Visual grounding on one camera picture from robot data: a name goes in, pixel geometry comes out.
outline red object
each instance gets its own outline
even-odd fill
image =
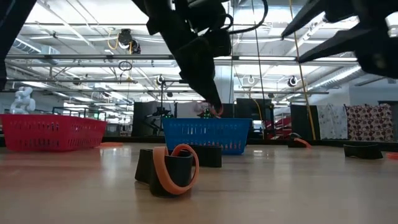
[[[398,153],[396,153],[396,152],[390,152],[390,153],[387,153],[386,155],[387,155],[387,158],[389,158],[389,159],[398,159]]]
[[[106,122],[63,115],[2,114],[6,147],[13,151],[72,151],[101,144]]]

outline ceiling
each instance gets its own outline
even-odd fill
[[[280,33],[286,28],[291,21],[289,11],[289,0],[269,2],[269,13],[266,21],[257,31],[245,33],[243,35],[233,35],[233,55],[240,56],[283,56],[295,57],[297,55],[294,36],[279,40]],[[297,13],[305,1],[294,1],[293,11]],[[234,23],[239,24],[231,29],[241,29],[254,24],[254,20],[259,21],[262,17],[262,6],[260,1],[254,1],[255,15],[251,8],[251,1],[232,7],[230,2],[223,3],[226,11],[234,16]],[[26,20],[18,38],[25,43],[37,48],[43,46],[51,46],[60,54],[95,54],[95,55],[124,55],[127,50],[118,47],[113,50],[109,47],[115,46],[114,40],[106,40],[108,37],[116,38],[121,29],[131,29],[132,36],[139,42],[142,52],[141,55],[170,55],[170,51],[162,41],[159,34],[149,35],[146,29],[148,18],[143,14],[131,0],[48,0],[43,4],[36,4],[29,18]],[[349,29],[356,25],[357,18],[349,18],[336,24],[324,24],[320,21],[322,15],[315,18],[303,29],[297,32],[298,40],[310,33],[307,40],[299,41],[299,54],[312,49],[327,38],[332,37],[337,31]],[[397,16],[393,15],[390,19],[390,25],[396,27],[398,25]],[[24,49],[13,47],[9,54],[26,54]],[[337,55],[337,57],[352,57],[351,54]],[[95,88],[104,88],[106,90],[156,90],[159,87],[155,84],[155,79],[162,74],[165,79],[178,80],[179,68],[172,60],[134,60],[133,69],[130,72],[123,72],[117,66],[109,68],[111,62],[101,60],[60,60],[59,63],[73,64],[72,68],[61,66],[49,67],[47,62],[38,60],[7,60],[9,75],[11,78],[27,78],[45,80],[53,78],[58,80],[71,80],[73,78],[81,78],[82,80],[98,80],[96,86],[92,83],[82,83],[74,85],[72,83],[47,83],[47,88],[57,88],[58,92],[68,96],[84,95],[84,97],[92,98],[97,102],[105,102],[109,99],[104,98],[96,92],[74,93],[62,90],[66,89],[85,89],[92,90]],[[117,64],[121,60],[115,60],[112,63]],[[97,67],[80,67],[79,63],[96,63],[103,66]],[[287,86],[287,80],[291,76],[300,79],[300,69],[297,65],[291,63],[274,64],[269,62],[261,62],[261,69],[258,64],[233,61],[227,65],[233,76],[234,90],[260,90],[261,83],[259,77],[262,74],[263,87],[266,91],[294,91],[295,88]],[[339,68],[346,67],[347,64],[339,63],[339,61],[319,65],[303,65],[303,77],[309,85],[317,80],[326,77]],[[137,84],[133,83],[101,83],[101,80],[125,80],[128,77],[137,80]],[[169,90],[190,90],[184,84],[175,83],[168,86]],[[123,97],[127,97],[127,93],[120,93]],[[237,97],[248,97],[247,94],[235,94]],[[251,97],[260,97],[258,94],[251,94]],[[128,98],[131,101],[147,101],[158,98],[157,94],[148,95],[147,93],[129,93]],[[196,93],[174,94],[174,97],[168,97],[166,100],[200,100]]]

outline floor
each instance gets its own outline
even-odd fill
[[[398,161],[248,146],[164,199],[134,180],[139,149],[153,146],[0,154],[0,223],[397,223]]]

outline orange ring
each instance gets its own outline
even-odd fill
[[[305,145],[305,147],[307,147],[307,149],[311,149],[311,147],[312,147],[312,146],[310,145],[310,143],[304,141],[303,139],[294,138],[294,141],[298,141],[298,142],[303,143],[303,144]]]
[[[193,157],[195,158],[195,173],[193,174],[191,182],[186,186],[186,187],[180,187],[177,184],[173,182],[173,180],[170,178],[169,172],[167,171],[166,168],[166,163],[165,163],[165,156],[169,155],[169,151],[167,150],[166,147],[155,147],[154,148],[154,164],[155,164],[155,171],[157,174],[157,177],[159,178],[160,184],[163,186],[163,188],[170,194],[174,195],[180,195],[185,193],[187,190],[191,189],[195,182],[197,181],[198,174],[199,174],[199,159],[198,155],[195,153],[195,151],[192,149],[187,144],[179,144],[178,146],[175,147],[173,150],[171,156],[178,156],[181,150],[187,150],[193,154]]]
[[[386,154],[386,156],[389,159],[398,159],[398,153],[396,153],[396,152],[389,152]]]
[[[212,113],[213,115],[221,116],[223,114],[223,112],[224,112],[224,106],[221,105],[221,111],[219,113],[217,113],[217,111],[214,109],[213,105],[209,106],[209,110],[210,110],[210,113]]]

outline curtain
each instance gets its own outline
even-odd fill
[[[344,106],[317,106],[321,139],[347,139],[347,113]]]
[[[348,106],[348,137],[352,141],[393,141],[391,106]]]

